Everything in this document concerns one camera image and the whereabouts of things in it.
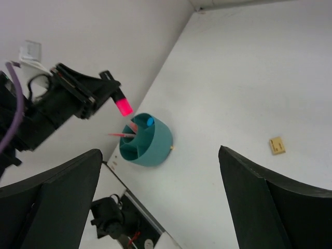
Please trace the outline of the black pink marker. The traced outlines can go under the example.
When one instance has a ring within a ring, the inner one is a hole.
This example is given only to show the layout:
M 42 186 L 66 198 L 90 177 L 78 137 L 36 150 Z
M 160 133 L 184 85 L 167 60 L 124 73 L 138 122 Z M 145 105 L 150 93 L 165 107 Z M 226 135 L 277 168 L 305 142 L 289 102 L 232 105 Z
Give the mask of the black pink marker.
M 123 94 L 122 90 L 118 88 L 115 92 L 111 95 L 112 100 L 116 104 L 117 108 L 119 109 L 120 113 L 125 117 L 131 115 L 133 113 L 133 109 Z

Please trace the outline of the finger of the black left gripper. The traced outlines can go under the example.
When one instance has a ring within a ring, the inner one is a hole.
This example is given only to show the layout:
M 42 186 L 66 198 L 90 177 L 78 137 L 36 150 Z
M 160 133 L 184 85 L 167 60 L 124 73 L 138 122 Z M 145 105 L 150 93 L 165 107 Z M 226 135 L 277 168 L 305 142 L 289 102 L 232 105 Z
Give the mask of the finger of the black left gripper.
M 101 78 L 95 78 L 70 70 L 70 76 L 84 99 L 77 114 L 95 114 L 121 86 L 109 71 L 103 71 Z

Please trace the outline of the pink clear pen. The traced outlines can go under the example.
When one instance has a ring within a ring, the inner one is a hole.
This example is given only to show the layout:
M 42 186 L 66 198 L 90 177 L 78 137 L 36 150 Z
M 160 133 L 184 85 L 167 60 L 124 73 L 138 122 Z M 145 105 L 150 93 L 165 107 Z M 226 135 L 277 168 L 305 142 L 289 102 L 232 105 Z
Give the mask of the pink clear pen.
M 134 138 L 136 134 L 131 133 L 109 133 L 109 136 L 124 137 L 124 138 Z

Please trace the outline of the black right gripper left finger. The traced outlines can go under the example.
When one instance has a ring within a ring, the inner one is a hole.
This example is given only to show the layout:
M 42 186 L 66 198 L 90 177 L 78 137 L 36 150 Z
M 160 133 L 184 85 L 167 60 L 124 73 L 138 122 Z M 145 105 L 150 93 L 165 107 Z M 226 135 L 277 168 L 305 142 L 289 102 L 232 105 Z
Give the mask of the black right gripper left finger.
M 92 149 L 2 187 L 1 248 L 79 248 L 102 159 Z

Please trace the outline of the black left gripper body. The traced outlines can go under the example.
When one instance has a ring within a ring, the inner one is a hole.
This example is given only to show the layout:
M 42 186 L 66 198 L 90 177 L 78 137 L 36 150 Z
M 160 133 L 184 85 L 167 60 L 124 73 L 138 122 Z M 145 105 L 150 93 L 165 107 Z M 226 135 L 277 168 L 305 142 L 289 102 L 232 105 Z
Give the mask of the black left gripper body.
M 35 150 L 72 116 L 91 116 L 96 96 L 77 79 L 89 77 L 62 63 L 51 71 L 50 89 L 24 112 L 15 137 L 16 150 Z

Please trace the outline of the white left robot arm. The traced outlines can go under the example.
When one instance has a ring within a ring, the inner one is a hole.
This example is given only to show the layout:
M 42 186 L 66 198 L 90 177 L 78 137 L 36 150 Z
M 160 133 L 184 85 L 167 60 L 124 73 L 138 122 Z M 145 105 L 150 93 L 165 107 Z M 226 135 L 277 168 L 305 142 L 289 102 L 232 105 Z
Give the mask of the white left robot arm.
M 35 99 L 32 92 L 24 96 L 20 83 L 1 72 L 1 173 L 22 163 L 17 151 L 34 151 L 72 116 L 89 119 L 108 99 L 119 104 L 125 98 L 109 71 L 94 78 L 59 63 L 50 72 L 28 81 L 29 88 L 39 78 L 48 84 Z

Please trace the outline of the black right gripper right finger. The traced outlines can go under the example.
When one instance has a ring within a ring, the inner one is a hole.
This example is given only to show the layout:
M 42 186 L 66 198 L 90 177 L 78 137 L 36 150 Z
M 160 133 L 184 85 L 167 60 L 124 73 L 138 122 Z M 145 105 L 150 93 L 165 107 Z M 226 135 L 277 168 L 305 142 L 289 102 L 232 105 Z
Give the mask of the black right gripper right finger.
M 220 173 L 239 248 L 331 248 L 331 190 L 221 146 Z

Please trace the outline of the black blue yellow marker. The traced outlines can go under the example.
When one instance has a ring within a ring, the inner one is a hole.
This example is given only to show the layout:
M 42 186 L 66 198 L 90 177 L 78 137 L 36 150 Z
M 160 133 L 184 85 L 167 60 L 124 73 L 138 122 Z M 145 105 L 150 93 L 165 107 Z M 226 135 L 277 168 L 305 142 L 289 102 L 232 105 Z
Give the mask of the black blue yellow marker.
M 146 122 L 146 124 L 147 124 L 147 126 L 148 127 L 151 127 L 153 124 L 154 124 L 154 118 L 153 117 L 149 117 L 148 119 L 147 119 L 147 122 Z

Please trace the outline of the orange highlighter pen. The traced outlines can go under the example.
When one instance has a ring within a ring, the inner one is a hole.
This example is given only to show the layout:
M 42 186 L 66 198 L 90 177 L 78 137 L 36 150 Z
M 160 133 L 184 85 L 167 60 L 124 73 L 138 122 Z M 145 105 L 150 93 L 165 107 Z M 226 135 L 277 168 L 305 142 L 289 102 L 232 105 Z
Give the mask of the orange highlighter pen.
M 132 120 L 129 120 L 127 123 L 127 126 L 135 133 L 137 134 L 138 132 L 138 125 L 134 123 Z

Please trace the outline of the teal plastic cup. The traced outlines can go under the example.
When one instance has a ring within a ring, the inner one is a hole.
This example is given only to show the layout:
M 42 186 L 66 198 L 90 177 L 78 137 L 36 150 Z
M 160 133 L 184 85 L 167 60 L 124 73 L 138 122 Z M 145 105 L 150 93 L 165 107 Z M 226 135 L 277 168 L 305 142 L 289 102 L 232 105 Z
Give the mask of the teal plastic cup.
M 149 117 L 153 117 L 155 121 L 151 127 L 146 124 Z M 119 151 L 123 159 L 144 167 L 162 164 L 173 146 L 169 127 L 147 113 L 138 114 L 131 120 L 138 125 L 138 132 L 134 138 L 120 139 Z

